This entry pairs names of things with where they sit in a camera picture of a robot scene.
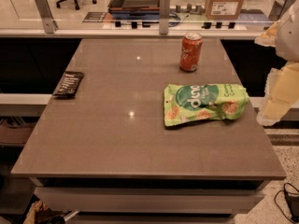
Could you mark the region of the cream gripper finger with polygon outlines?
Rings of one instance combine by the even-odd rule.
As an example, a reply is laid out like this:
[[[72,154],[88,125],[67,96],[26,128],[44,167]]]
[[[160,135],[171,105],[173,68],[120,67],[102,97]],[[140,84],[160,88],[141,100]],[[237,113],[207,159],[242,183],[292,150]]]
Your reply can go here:
[[[263,126],[279,122],[299,100],[299,63],[286,62],[281,69],[272,68],[267,76],[264,98],[257,121]]]
[[[262,32],[254,40],[254,43],[264,47],[276,46],[276,36],[278,33],[279,21],[275,21],[265,32]]]

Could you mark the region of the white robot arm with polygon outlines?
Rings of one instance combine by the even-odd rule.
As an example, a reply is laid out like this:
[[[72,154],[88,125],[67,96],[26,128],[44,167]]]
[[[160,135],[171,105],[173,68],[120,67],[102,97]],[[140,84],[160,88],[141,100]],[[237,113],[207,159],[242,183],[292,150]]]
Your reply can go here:
[[[258,123],[272,126],[299,101],[299,0],[278,21],[256,37],[255,43],[273,47],[276,55],[287,61],[282,68],[270,70],[264,98],[259,106]]]

